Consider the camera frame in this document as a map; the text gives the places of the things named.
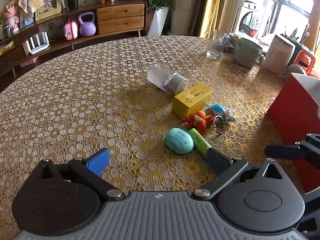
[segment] turquoise egg-shaped object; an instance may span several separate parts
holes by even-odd
[[[179,154],[187,154],[193,149],[192,137],[180,128],[172,128],[164,138],[165,144]]]

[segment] flower pattern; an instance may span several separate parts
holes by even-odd
[[[148,82],[149,67],[158,62],[190,86],[210,85],[211,102],[235,109],[237,122],[224,134],[205,136],[214,147],[230,158],[262,162],[264,147],[281,143],[265,113],[283,83],[229,55],[210,60],[207,45],[187,36],[96,44],[37,66],[0,93],[0,239],[18,232],[12,200],[43,158],[65,163],[107,147],[111,161],[101,177],[125,193],[192,191],[214,178],[197,150],[180,155],[164,144],[169,129],[184,126],[172,112],[172,97]]]

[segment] green mug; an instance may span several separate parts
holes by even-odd
[[[236,44],[235,59],[241,65],[252,68],[254,65],[262,66],[265,57],[262,55],[263,48],[244,37],[238,39]]]

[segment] drinking glass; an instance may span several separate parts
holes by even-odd
[[[220,59],[221,54],[226,45],[225,36],[227,36],[224,32],[219,30],[212,30],[210,33],[209,45],[207,49],[207,57],[213,59]]]

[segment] mug handle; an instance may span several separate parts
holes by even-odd
[[[262,66],[265,60],[266,60],[266,57],[264,55],[260,55],[260,58],[257,60],[257,64],[259,66]]]

